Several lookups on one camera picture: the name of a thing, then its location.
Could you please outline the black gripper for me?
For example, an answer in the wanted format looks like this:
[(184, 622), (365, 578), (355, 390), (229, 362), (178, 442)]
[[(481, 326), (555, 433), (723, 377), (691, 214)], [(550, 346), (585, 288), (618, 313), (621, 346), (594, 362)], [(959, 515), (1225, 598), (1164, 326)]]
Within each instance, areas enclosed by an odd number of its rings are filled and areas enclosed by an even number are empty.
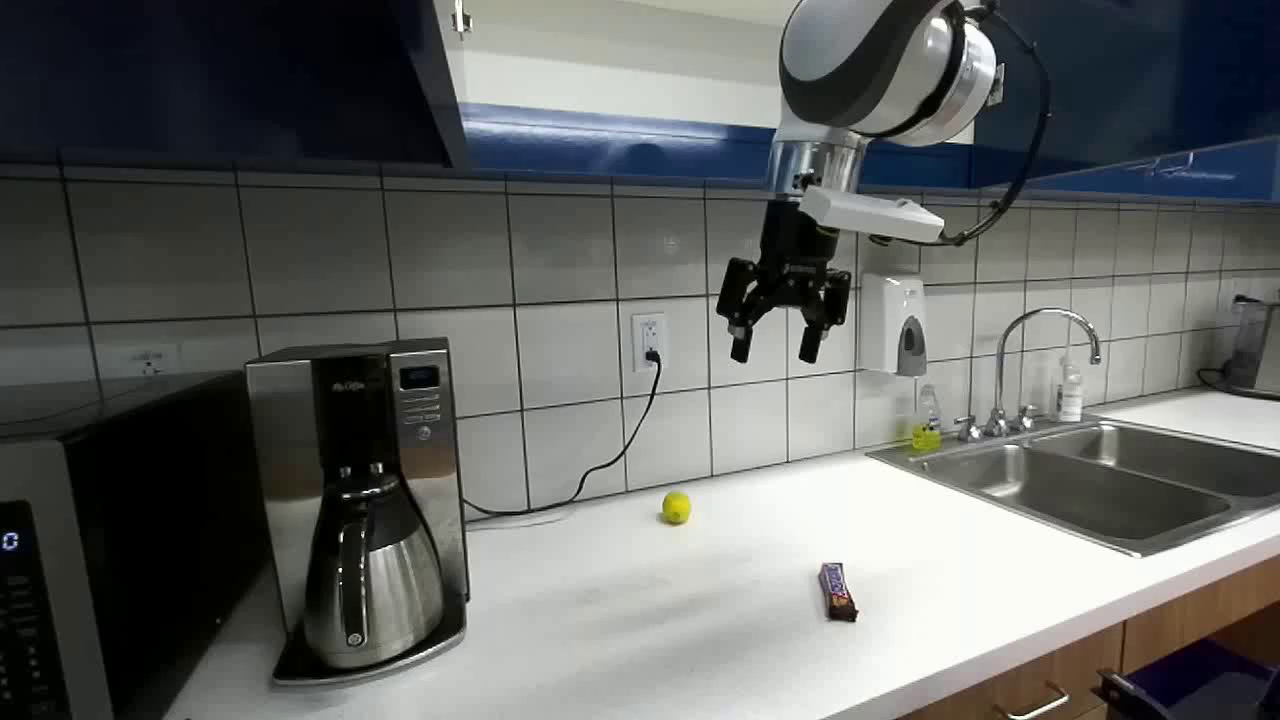
[(802, 360), (817, 362), (830, 325), (848, 314), (848, 271), (831, 271), (835, 232), (819, 227), (793, 198), (763, 208), (762, 255), (731, 255), (721, 281), (715, 313), (729, 314), (731, 360), (750, 362), (752, 325), (774, 307), (795, 307)]

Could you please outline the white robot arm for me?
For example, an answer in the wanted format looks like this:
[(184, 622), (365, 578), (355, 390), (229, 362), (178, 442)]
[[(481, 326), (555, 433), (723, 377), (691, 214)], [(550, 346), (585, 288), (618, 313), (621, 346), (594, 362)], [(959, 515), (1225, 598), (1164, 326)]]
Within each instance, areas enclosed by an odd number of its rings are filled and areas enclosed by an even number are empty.
[(802, 360), (819, 355), (848, 320), (840, 237), (959, 244), (926, 205), (864, 196), (855, 180), (873, 141), (931, 149), (965, 132), (995, 80), (995, 42), (965, 0), (795, 0), (781, 30), (762, 255), (731, 255), (715, 294), (736, 362), (774, 307), (795, 307)]

